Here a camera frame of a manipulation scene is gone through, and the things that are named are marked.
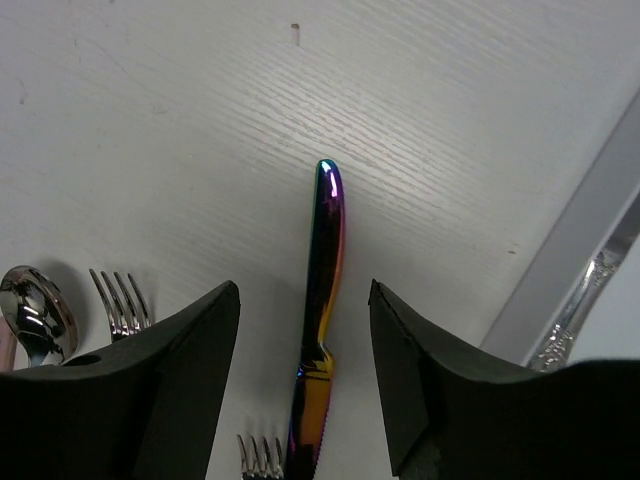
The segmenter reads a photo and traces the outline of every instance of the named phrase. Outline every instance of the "fork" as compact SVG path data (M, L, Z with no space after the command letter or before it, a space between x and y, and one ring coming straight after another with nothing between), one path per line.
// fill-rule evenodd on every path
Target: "fork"
M107 319L109 320L109 327L111 330L111 343L118 342L123 338L139 333L155 323L154 320L149 317L147 302L144 300L144 297L138 288L138 284L130 273L127 274L127 278L129 279L129 283L133 289L136 301L134 301L134 297L129 293L129 289L125 285L120 274L118 272L113 272L116 283L124 297L124 303L122 303L120 295L113 286L113 282L106 272L102 271L100 272L100 275L102 276L102 280L104 281L111 298L107 296L104 288L102 287L100 277L98 277L96 272L93 269L89 269L89 273L91 274L93 283L96 284L98 294L100 295L104 309L107 312Z
M242 436L238 435L240 447L241 480L281 480L284 478L284 459L280 440L275 439L276 456L272 457L269 442L265 437L260 441L260 448L253 436L249 437L250 451L247 452Z

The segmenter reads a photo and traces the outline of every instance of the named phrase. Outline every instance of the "cutlery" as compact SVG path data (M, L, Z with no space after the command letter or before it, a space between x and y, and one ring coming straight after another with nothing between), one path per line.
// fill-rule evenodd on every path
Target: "cutlery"
M78 348L76 322L62 293L37 268L21 265L5 274L0 309L26 350L29 367L59 365Z
M240 435L237 436L238 446L240 447L240 461L241 461L241 479L263 479L263 480L280 480L284 478L283 475L283 457L282 446L280 440L276 438L275 456L271 455L271 448L269 442L265 437L262 437L260 447L256 443L254 437L249 437L249 446L251 449L247 452L244 441Z
M131 284L134 296L129 293L129 289L120 274L118 272L113 272L116 283L124 297L124 303L106 272L102 271L100 272L100 275L107 287L109 295L107 295L102 287L100 277L98 277L96 272L93 269L89 269L89 274L98 289L98 294L100 295L100 299L102 300L102 304L104 305L104 309L107 313L107 320L109 321L109 328L111 332L111 343L118 342L128 336L134 335L155 323L155 321L150 318L147 302L140 293L138 284L130 273L127 274L127 278Z
M332 160L316 169L315 199L300 364L297 371L284 475L313 478L329 409L334 361L324 345L338 294L345 246L344 191Z
M529 368L553 372L567 363L591 308L622 265L639 233L640 195L625 212L602 250L587 264L578 286L527 364Z

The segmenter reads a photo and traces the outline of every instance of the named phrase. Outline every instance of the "white textured surface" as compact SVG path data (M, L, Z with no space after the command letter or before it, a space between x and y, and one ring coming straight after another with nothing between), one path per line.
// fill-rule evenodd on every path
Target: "white textured surface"
M640 84L640 4L555 3L0 0L0 269L66 288L84 350L108 341L91 266L132 271L159 317L235 280L210 472L234 478L236 431L285 428L313 166L334 158L317 477L388 479L371 278L479 343Z

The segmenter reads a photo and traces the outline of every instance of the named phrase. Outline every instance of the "silver spoon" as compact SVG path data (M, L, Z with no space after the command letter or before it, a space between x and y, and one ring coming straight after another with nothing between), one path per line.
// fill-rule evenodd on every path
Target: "silver spoon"
M0 309L30 367L59 365L78 348L76 322L62 293L37 268L21 265L6 273Z

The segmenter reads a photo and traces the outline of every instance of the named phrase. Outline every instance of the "iridescent knife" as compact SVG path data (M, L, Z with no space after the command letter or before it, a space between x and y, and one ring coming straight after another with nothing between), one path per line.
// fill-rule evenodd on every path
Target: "iridescent knife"
M333 357L324 338L342 273L344 224L340 172L332 160L321 160L316 170L300 366L287 440L287 480L311 480L320 455L333 379Z

